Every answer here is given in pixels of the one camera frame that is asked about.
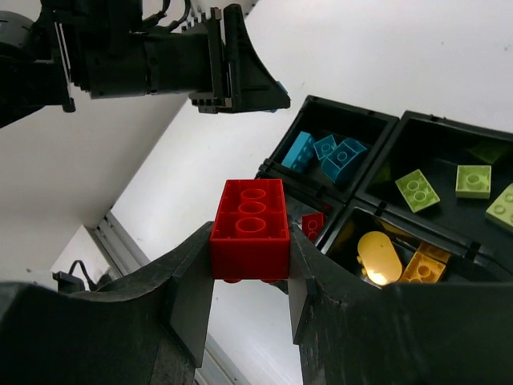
green lego brick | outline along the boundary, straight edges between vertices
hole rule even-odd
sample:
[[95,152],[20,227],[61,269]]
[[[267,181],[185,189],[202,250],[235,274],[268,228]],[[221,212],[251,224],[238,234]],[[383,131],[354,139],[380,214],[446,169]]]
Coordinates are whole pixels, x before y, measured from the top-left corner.
[[473,156],[479,158],[488,164],[494,164],[509,151],[508,143],[499,142],[497,140],[484,140],[469,151]]
[[440,201],[440,197],[420,170],[415,170],[401,179],[397,179],[395,184],[413,213]]
[[490,199],[491,166],[458,166],[456,197]]
[[513,184],[488,208],[485,217],[499,226],[513,232]]

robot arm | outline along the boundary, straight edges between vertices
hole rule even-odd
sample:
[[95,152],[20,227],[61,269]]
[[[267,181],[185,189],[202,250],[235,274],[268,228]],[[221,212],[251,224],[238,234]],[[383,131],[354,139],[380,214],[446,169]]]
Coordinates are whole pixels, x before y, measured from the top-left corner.
[[[258,59],[231,5],[159,26],[142,0],[41,0],[36,22],[0,11],[0,127],[47,105],[75,111],[70,84],[92,99],[189,93],[203,113],[266,111],[290,99]],[[221,35],[224,22],[224,40]]]

